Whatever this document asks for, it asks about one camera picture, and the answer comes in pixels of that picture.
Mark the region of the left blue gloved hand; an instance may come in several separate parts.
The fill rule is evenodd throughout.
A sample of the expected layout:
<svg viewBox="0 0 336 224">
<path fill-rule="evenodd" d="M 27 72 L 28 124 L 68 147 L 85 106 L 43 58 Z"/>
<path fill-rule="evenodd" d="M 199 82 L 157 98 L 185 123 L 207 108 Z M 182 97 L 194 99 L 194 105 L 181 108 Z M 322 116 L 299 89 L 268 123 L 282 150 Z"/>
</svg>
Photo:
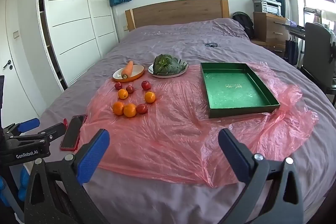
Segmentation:
<svg viewBox="0 0 336 224">
<path fill-rule="evenodd" d="M 5 207 L 24 209 L 29 178 L 23 164 L 1 166 L 1 202 Z"/>
</svg>

